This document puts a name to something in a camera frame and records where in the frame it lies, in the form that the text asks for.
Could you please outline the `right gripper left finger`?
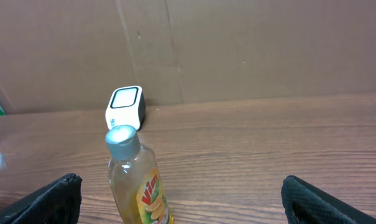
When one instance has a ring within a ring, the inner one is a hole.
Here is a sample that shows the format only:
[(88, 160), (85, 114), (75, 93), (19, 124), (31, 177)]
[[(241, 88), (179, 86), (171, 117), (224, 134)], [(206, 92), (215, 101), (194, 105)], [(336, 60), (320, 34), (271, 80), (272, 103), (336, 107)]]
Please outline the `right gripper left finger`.
[(76, 224), (82, 178), (69, 173), (0, 211), (0, 224)]

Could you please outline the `yellow dish soap bottle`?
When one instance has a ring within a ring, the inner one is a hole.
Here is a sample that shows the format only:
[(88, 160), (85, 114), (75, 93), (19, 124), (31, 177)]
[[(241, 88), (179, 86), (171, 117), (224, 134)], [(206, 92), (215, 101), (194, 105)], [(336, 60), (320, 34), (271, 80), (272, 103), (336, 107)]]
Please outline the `yellow dish soap bottle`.
[(122, 221), (174, 224), (155, 153), (140, 143), (136, 129), (116, 126), (105, 141), (111, 153), (109, 184)]

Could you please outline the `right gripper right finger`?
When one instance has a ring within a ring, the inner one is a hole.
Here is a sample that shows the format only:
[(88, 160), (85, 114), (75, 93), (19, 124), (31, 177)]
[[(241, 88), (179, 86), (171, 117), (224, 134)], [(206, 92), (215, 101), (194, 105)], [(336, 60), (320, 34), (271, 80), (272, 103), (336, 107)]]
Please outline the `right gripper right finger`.
[(283, 180), (281, 195), (289, 224), (376, 224), (376, 218), (294, 175)]

